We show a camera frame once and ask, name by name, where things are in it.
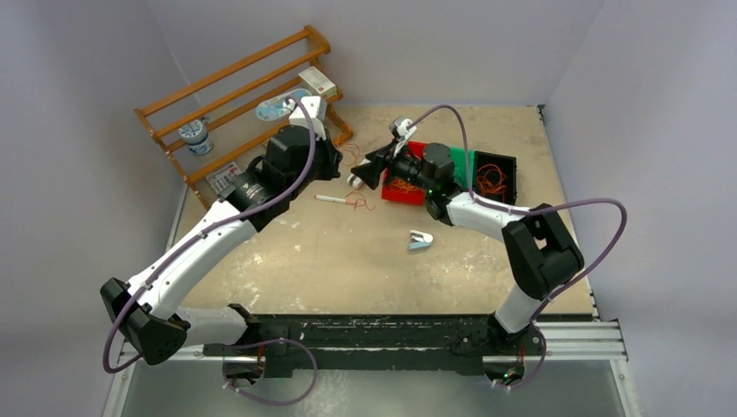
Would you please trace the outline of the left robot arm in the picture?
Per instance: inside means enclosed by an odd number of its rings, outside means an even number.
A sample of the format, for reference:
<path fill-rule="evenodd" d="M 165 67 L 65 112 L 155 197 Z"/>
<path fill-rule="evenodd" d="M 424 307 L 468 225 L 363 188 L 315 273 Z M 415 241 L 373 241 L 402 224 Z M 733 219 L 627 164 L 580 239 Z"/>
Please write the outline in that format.
<path fill-rule="evenodd" d="M 240 174 L 168 252 L 128 280 L 112 277 L 101 286 L 112 321 L 103 369 L 109 374 L 123 370 L 111 359 L 116 334 L 150 365 L 191 345 L 224 344 L 239 355 L 254 352 L 259 332 L 249 325 L 243 307 L 201 309 L 181 304 L 211 269 L 286 212 L 312 181 L 339 177 L 341 161 L 329 134 L 294 123 L 280 128 L 255 166 Z"/>

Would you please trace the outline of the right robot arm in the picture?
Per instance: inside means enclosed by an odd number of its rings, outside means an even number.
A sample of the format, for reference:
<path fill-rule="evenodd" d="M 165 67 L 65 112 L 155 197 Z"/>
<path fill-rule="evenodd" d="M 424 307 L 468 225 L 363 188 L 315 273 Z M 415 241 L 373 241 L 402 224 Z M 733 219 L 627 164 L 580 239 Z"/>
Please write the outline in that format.
<path fill-rule="evenodd" d="M 444 144 L 432 142 L 416 156 L 392 142 L 368 153 L 351 174 L 371 189 L 398 178 L 424 192 L 433 219 L 504 244 L 515 284 L 489 320 L 488 342 L 498 353 L 518 347 L 521 331 L 542 303 L 584 267 L 579 247 L 551 206 L 519 208 L 475 199 L 455 180 L 455 163 Z"/>

